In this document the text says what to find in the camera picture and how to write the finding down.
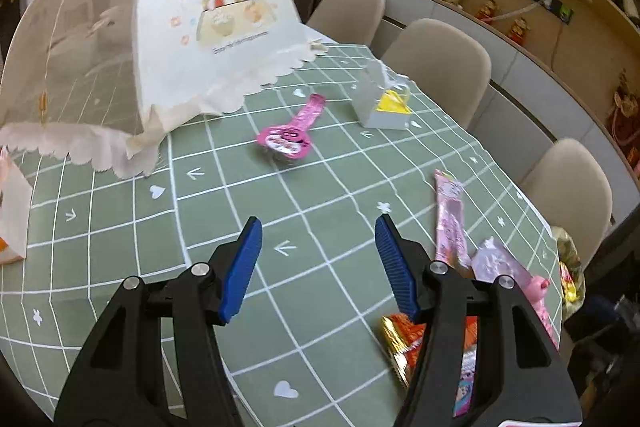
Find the beige chair middle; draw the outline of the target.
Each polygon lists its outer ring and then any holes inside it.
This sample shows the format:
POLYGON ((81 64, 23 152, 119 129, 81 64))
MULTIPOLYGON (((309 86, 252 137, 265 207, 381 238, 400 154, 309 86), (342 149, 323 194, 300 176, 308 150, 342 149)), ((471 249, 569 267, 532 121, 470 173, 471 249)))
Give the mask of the beige chair middle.
POLYGON ((408 76, 462 128, 469 127, 491 78, 491 60, 484 46, 432 18, 409 24, 382 61, 397 74, 408 76))

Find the red figurine right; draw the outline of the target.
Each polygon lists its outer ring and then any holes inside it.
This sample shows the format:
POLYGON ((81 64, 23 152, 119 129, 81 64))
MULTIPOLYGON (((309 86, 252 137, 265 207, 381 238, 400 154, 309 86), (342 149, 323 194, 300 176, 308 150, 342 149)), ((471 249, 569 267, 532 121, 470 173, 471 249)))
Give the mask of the red figurine right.
POLYGON ((517 17, 509 29, 506 36, 518 46, 524 46, 529 31, 527 20, 524 17, 517 17))

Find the pink spoon shaped wrapper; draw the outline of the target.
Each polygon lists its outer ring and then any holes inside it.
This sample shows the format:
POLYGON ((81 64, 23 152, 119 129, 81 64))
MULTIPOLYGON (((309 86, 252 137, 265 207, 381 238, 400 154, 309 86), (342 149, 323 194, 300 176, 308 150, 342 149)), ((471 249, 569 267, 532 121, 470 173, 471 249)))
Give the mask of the pink spoon shaped wrapper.
POLYGON ((288 160, 306 157, 311 149, 309 130, 326 106, 326 98, 312 94, 288 124, 268 127, 256 136, 258 145, 288 160))

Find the orange white paper bag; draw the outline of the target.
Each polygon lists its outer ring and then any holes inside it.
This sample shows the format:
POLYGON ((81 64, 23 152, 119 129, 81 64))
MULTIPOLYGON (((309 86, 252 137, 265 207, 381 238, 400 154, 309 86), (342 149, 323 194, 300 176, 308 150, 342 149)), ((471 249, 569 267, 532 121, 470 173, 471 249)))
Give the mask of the orange white paper bag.
POLYGON ((1 207, 0 207, 0 263, 22 261, 26 258, 27 232, 32 187, 20 168, 1 149, 1 207))

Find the beige chair far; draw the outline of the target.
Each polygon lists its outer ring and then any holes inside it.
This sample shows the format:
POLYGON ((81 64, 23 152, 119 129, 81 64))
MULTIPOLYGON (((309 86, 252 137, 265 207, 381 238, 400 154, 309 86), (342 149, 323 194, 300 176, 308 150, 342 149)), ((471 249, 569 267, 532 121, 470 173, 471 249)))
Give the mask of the beige chair far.
POLYGON ((340 43, 370 46, 385 12, 385 0, 321 0, 307 26, 340 43))

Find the red gold snack bag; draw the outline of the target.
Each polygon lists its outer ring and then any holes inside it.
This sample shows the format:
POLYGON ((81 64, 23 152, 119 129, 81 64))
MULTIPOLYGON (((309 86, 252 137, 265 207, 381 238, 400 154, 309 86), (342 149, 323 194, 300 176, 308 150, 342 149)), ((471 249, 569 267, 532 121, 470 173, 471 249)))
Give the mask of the red gold snack bag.
MULTIPOLYGON (((476 367, 477 325, 477 317, 466 318, 454 417, 468 413, 470 409, 476 367)), ((381 317, 381 327, 390 363, 401 384, 409 388, 418 365, 425 326, 413 324, 406 314, 395 313, 381 317)))

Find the red figurine left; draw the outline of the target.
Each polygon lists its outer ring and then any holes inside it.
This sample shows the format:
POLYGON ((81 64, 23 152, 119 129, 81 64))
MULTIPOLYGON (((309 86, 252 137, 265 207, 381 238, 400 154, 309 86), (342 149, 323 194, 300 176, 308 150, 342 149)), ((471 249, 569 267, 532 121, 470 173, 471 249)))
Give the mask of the red figurine left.
POLYGON ((475 17, 485 24, 491 25, 495 17, 498 15, 498 11, 498 4, 495 0, 486 0, 475 14, 475 17))

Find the beige chair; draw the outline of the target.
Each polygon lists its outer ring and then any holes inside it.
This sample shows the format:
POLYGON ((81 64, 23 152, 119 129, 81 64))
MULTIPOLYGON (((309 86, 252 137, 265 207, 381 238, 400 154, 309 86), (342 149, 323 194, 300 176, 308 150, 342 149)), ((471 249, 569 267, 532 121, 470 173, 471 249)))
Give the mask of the beige chair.
POLYGON ((408 76, 462 128, 469 127, 491 78, 491 60, 484 46, 432 18, 409 24, 382 61, 397 74, 408 76))
POLYGON ((582 143, 556 141, 521 182, 549 225, 570 234, 580 261, 592 260, 608 231, 613 195, 608 178, 582 143))
POLYGON ((385 0, 321 0, 307 26, 340 43, 370 46, 385 12, 385 0))

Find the trash bin with yellow bag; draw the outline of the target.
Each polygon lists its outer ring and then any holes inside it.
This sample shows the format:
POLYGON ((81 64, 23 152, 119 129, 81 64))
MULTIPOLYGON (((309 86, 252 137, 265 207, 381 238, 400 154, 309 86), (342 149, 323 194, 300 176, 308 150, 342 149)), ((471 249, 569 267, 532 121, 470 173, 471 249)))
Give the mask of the trash bin with yellow bag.
POLYGON ((552 227, 551 231, 559 254, 563 317, 568 319, 585 301, 584 269, 572 236, 561 227, 552 227))

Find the small grey yellow gift box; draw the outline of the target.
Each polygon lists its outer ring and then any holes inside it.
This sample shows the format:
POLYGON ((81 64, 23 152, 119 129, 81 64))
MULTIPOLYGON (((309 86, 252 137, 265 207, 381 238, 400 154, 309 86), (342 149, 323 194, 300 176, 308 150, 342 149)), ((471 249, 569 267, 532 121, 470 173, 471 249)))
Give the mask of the small grey yellow gift box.
POLYGON ((410 79, 380 60, 370 60, 358 74, 352 107, 363 128, 405 130, 412 114, 410 79))

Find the pink pig candy wrapper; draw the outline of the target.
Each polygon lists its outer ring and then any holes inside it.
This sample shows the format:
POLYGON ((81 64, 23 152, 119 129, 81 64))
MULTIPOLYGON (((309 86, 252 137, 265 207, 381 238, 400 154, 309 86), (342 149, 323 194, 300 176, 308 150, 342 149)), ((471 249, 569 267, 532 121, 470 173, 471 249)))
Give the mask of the pink pig candy wrapper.
POLYGON ((546 307, 547 291, 551 285, 549 279, 532 275, 503 243, 493 237, 485 239, 472 257, 472 269, 475 278, 483 282, 493 282, 497 277, 511 277, 520 286, 528 302, 537 313, 539 320, 549 334, 555 347, 559 347, 559 336, 555 332, 546 307))

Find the green grid tablecloth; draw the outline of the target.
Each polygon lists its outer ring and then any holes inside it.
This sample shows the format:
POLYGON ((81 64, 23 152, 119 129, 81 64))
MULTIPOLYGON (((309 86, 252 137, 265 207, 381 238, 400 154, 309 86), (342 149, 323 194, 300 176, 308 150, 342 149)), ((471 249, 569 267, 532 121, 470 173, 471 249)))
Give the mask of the green grid tablecloth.
POLYGON ((434 171, 464 187, 470 248, 499 239, 530 271, 555 279, 548 228, 480 142, 421 92, 408 127, 368 130, 352 110, 363 46, 281 77, 221 117, 171 132, 149 176, 20 152, 32 186, 27 256, 1 271, 1 351, 52 413, 98 315, 129 275, 176 277, 235 239, 249 217, 264 238, 240 313, 218 329, 224 367, 251 426, 388 426, 402 389, 380 334, 395 300, 374 245, 389 215, 435 246, 434 171), (326 98, 311 149, 288 160, 257 144, 314 94, 326 98))

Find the white mesh food cover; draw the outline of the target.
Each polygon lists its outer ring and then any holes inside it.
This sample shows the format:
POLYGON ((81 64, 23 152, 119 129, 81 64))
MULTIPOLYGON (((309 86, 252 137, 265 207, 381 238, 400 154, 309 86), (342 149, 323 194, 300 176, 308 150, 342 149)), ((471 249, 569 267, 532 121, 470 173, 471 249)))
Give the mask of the white mesh food cover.
POLYGON ((1 142, 122 178, 165 136, 314 60, 293 0, 32 0, 1 79, 1 142))

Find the pink strip wrapper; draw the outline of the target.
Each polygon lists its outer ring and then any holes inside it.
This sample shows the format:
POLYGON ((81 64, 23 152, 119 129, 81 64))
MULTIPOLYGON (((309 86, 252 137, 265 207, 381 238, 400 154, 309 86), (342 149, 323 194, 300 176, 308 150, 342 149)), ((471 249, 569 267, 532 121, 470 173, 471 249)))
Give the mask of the pink strip wrapper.
POLYGON ((437 218, 435 259, 468 277, 471 258, 464 234, 463 186, 448 173, 434 171, 437 218))

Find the beige chair nearest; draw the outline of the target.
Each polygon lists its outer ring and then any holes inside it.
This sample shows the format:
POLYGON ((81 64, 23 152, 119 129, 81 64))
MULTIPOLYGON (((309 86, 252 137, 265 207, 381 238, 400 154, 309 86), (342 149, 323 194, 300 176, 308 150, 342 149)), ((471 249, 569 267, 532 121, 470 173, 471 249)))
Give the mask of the beige chair nearest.
POLYGON ((613 195, 608 178, 582 143, 556 141, 521 182, 549 225, 570 234, 580 261, 592 260, 608 231, 613 195))

